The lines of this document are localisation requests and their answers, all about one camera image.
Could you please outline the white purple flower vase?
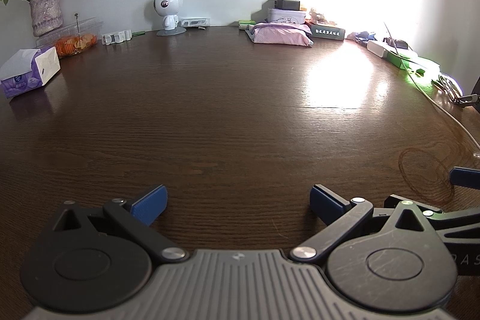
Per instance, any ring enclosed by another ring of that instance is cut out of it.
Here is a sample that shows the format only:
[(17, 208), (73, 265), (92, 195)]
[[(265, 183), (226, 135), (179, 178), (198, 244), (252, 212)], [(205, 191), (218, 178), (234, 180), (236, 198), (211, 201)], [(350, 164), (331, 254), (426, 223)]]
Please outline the white purple flower vase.
[(31, 0), (29, 6), (35, 37), (41, 37), (64, 24), (60, 0)]

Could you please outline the pink purple blue garment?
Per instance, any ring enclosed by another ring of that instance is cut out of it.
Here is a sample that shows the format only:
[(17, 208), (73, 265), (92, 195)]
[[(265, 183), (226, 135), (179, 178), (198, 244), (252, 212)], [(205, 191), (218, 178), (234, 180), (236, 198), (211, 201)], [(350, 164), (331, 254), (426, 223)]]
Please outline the pink purple blue garment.
[(312, 34), (306, 24), (297, 23), (257, 23), (249, 25), (247, 36), (255, 44), (272, 44), (312, 47)]

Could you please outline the long white box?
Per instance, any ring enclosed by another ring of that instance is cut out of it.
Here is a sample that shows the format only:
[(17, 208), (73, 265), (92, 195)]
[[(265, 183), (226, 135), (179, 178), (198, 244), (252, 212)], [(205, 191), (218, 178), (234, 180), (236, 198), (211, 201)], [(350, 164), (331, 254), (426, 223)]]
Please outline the long white box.
[(379, 40), (369, 40), (366, 49), (372, 54), (384, 59), (387, 58), (389, 53), (396, 54), (394, 47), (389, 46), (386, 42)]

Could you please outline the clear container with orange snacks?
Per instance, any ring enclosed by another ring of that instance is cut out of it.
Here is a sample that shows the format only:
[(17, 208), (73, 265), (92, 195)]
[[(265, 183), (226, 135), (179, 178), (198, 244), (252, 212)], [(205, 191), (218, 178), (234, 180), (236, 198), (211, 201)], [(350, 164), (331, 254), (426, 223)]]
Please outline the clear container with orange snacks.
[(38, 37), (37, 48), (55, 47), (59, 58), (81, 54), (95, 46), (100, 37), (103, 22), (95, 17), (78, 20)]

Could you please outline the small white electronic box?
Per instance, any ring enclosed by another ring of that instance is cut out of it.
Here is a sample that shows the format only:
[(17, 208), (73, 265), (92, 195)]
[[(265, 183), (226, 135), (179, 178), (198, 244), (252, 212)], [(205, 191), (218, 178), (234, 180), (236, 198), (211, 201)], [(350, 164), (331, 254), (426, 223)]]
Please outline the small white electronic box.
[(180, 26), (182, 28), (208, 28), (210, 26), (210, 19), (207, 17), (188, 17), (183, 18), (180, 21)]

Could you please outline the blue crumpled item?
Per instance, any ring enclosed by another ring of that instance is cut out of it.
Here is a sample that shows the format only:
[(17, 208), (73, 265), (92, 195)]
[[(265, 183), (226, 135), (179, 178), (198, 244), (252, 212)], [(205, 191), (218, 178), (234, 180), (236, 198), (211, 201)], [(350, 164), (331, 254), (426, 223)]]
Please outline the blue crumpled item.
[(370, 41), (377, 40), (375, 32), (370, 33), (368, 31), (358, 32), (355, 34), (354, 39), (357, 44), (362, 46), (367, 46)]

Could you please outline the purple white tissue box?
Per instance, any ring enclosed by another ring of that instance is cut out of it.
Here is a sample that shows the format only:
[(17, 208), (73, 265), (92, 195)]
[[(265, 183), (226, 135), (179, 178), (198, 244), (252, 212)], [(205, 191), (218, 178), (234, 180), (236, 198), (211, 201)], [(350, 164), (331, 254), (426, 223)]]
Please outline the purple white tissue box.
[(59, 71), (54, 46), (20, 49), (1, 66), (1, 88), (6, 98), (13, 98), (45, 86)]

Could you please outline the white decorated tin box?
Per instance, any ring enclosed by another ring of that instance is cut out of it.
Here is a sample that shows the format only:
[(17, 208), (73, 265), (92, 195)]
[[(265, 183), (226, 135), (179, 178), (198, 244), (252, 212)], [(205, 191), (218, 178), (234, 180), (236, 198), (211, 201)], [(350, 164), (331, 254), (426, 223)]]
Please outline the white decorated tin box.
[(306, 12), (302, 10), (268, 9), (267, 21), (269, 23), (296, 23), (304, 24)]

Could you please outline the green white small pack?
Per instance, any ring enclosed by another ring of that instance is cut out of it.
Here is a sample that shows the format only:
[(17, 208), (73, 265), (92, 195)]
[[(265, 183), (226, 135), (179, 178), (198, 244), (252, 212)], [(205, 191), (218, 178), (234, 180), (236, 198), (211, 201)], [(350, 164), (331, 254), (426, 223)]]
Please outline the green white small pack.
[(240, 19), (238, 21), (238, 28), (241, 30), (248, 29), (250, 25), (255, 25), (256, 21), (254, 20), (247, 20), (247, 19)]

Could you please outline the dark green labelled box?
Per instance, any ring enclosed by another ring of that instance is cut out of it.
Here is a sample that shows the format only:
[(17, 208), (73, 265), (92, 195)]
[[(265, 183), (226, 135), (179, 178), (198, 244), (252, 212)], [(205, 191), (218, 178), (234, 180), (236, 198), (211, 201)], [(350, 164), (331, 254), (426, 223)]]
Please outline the dark green labelled box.
[(313, 23), (310, 24), (309, 27), (311, 29), (312, 36), (316, 38), (340, 41), (343, 41), (345, 38), (345, 30), (343, 28)]

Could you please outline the small black box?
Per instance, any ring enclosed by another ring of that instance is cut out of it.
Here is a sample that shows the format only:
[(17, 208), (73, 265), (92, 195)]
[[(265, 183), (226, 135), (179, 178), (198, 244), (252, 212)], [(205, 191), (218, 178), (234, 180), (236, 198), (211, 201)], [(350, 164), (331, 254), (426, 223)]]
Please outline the small black box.
[(278, 10), (300, 10), (299, 0), (274, 0), (274, 8)]

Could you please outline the white round-head robot figurine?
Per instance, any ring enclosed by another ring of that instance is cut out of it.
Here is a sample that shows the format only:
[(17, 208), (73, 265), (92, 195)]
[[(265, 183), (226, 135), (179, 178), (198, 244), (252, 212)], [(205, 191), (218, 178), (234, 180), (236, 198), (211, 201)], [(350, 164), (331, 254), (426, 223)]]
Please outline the white round-head robot figurine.
[(182, 5), (183, 0), (154, 0), (154, 10), (162, 18), (157, 37), (176, 36), (186, 32), (186, 29), (180, 26), (177, 15)]

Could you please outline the green plastic package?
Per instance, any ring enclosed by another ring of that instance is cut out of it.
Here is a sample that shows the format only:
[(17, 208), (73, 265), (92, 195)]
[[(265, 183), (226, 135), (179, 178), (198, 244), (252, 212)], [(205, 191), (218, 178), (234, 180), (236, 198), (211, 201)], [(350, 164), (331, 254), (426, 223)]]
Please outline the green plastic package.
[(428, 74), (430, 76), (437, 76), (440, 73), (438, 63), (417, 55), (408, 57), (403, 53), (397, 54), (394, 51), (388, 50), (385, 59), (401, 70), (410, 69), (414, 72), (422, 70), (424, 71), (424, 75)]

